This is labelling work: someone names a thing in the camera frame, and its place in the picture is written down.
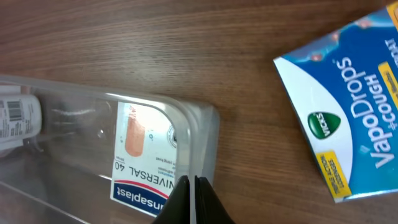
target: elastoplast box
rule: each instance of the elastoplast box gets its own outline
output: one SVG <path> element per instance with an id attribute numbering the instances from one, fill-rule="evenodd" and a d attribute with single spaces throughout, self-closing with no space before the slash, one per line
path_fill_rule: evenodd
<path id="1" fill-rule="evenodd" d="M 160 111 L 118 103 L 111 199 L 158 215 L 174 188 L 177 137 Z"/>
<path id="2" fill-rule="evenodd" d="M 335 202 L 398 190 L 398 3 L 274 60 Z"/>

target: blue packaging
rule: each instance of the blue packaging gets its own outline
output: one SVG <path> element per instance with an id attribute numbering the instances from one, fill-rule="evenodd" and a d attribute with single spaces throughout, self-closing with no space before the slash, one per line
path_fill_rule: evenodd
<path id="1" fill-rule="evenodd" d="M 335 202 L 398 190 L 398 3 L 274 60 Z"/>

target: elastoplast logo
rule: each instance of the elastoplast logo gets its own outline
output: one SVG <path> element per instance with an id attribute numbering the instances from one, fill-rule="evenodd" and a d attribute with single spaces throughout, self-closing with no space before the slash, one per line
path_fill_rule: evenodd
<path id="1" fill-rule="evenodd" d="M 312 134 L 318 139 L 326 139 L 331 136 L 340 125 L 341 119 L 331 113 L 314 112 L 308 116 L 308 125 Z"/>
<path id="2" fill-rule="evenodd" d="M 160 190 L 139 182 L 116 180 L 113 184 L 112 199 L 153 215 L 160 213 L 168 197 Z"/>

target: wood grain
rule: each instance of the wood grain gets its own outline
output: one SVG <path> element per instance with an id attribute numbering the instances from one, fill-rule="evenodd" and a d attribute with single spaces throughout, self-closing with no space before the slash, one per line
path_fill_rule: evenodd
<path id="1" fill-rule="evenodd" d="M 0 72 L 212 103 L 236 223 L 396 223 L 397 194 L 333 203 L 272 64 L 387 2 L 3 0 Z"/>

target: barcode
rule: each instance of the barcode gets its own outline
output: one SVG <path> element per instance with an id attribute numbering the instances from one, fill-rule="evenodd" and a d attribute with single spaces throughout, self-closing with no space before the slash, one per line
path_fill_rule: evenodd
<path id="1" fill-rule="evenodd" d="M 21 103 L 19 101 L 8 101 L 7 106 L 10 121 L 22 120 Z"/>

